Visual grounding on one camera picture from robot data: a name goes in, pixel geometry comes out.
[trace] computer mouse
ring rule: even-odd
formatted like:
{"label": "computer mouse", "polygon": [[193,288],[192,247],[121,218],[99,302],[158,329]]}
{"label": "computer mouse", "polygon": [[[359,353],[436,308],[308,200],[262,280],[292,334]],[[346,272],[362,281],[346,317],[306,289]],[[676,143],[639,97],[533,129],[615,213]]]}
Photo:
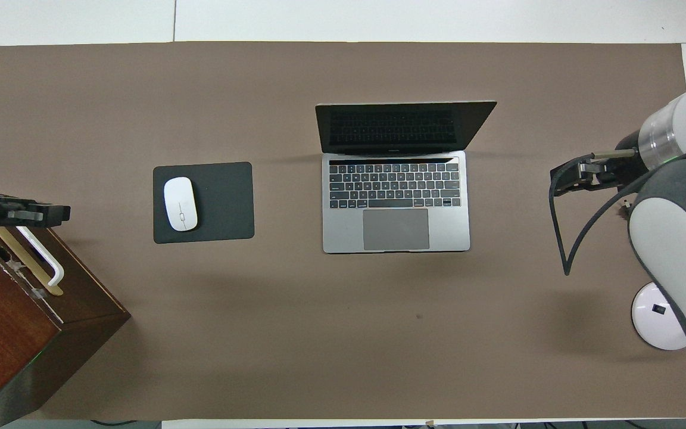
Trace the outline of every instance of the computer mouse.
{"label": "computer mouse", "polygon": [[171,228],[177,231],[190,231],[198,226],[198,209],[192,182],[187,177],[174,177],[163,185],[163,201],[169,215]]}

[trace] wooden box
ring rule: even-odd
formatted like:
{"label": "wooden box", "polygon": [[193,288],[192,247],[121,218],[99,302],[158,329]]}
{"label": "wooden box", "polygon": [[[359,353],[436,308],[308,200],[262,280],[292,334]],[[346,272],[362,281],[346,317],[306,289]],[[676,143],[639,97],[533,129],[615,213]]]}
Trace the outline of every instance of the wooden box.
{"label": "wooden box", "polygon": [[62,295],[38,245],[0,228],[0,426],[41,407],[130,317],[54,231],[29,231],[62,265],[49,287]]}

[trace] laptop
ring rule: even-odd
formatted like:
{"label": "laptop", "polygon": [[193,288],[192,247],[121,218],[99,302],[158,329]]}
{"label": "laptop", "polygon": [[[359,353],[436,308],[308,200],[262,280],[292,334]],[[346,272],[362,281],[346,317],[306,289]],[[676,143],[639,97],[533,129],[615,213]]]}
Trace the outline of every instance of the laptop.
{"label": "laptop", "polygon": [[324,251],[469,250],[463,150],[495,106],[316,105]]}

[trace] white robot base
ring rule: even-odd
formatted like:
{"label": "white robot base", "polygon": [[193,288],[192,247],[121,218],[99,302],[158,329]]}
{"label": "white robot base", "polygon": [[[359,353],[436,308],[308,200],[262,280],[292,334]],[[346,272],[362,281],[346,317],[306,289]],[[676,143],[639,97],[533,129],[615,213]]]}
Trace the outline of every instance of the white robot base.
{"label": "white robot base", "polygon": [[631,319],[637,334],[647,344],[661,350],[686,347],[681,324],[655,282],[646,284],[634,296]]}

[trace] black mouse pad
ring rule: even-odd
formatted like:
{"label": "black mouse pad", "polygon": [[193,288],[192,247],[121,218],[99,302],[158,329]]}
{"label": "black mouse pad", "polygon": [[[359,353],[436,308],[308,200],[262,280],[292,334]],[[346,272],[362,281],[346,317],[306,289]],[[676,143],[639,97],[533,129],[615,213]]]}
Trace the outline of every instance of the black mouse pad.
{"label": "black mouse pad", "polygon": [[[169,223],[163,186],[174,177],[192,182],[198,225],[177,231]],[[159,166],[152,170],[152,235],[158,244],[236,240],[255,233],[250,163]]]}

